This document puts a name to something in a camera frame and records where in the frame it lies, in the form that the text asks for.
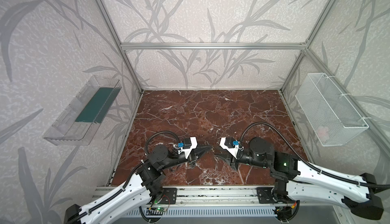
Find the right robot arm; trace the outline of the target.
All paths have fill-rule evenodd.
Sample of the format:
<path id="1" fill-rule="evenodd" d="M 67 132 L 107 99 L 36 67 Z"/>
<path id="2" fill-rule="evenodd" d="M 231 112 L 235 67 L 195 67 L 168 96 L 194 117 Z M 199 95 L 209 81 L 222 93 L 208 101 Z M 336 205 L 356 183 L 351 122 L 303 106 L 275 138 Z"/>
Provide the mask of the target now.
<path id="1" fill-rule="evenodd" d="M 293 204 L 304 201 L 322 202 L 349 209 L 358 217 L 378 221 L 384 213 L 380 197 L 367 184 L 375 183 L 371 174 L 351 176 L 306 164 L 297 156 L 274 150 L 273 144 L 255 137 L 245 149 L 232 137 L 223 137 L 219 143 L 225 151 L 217 157 L 232 169 L 240 165 L 266 168 L 275 179 L 271 191 L 273 202 Z"/>

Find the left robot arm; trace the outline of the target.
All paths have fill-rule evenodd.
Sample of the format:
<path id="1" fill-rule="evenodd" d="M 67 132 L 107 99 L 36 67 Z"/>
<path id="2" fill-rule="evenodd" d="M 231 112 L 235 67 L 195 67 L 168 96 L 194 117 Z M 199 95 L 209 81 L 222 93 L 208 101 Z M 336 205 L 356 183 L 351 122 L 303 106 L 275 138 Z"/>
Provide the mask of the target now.
<path id="1" fill-rule="evenodd" d="M 178 155 L 166 146 L 156 146 L 141 162 L 130 179 L 89 204 L 73 205 L 66 211 L 65 224 L 111 224 L 129 211 L 161 199 L 166 177 L 164 170 L 196 161 L 212 149 L 211 145 L 193 144 L 188 149 L 178 149 Z"/>

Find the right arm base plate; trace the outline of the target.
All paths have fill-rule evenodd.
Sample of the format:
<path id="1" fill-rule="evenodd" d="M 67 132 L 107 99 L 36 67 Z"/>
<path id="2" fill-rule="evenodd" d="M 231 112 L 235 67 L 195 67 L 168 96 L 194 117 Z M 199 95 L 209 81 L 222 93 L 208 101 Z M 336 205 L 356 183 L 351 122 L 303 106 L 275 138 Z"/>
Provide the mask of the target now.
<path id="1" fill-rule="evenodd" d="M 274 196 L 272 194 L 273 187 L 272 186 L 266 186 L 266 187 L 257 187 L 256 188 L 256 194 L 258 197 L 258 201 L 260 204 L 274 204 Z"/>

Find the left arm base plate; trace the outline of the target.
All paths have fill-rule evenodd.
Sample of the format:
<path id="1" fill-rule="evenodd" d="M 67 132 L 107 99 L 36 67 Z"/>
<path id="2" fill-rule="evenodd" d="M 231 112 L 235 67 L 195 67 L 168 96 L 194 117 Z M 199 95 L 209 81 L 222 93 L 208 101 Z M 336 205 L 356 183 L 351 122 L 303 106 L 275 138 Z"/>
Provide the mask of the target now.
<path id="1" fill-rule="evenodd" d="M 176 204 L 177 192 L 178 189 L 175 187 L 164 187 L 158 203 L 163 205 Z"/>

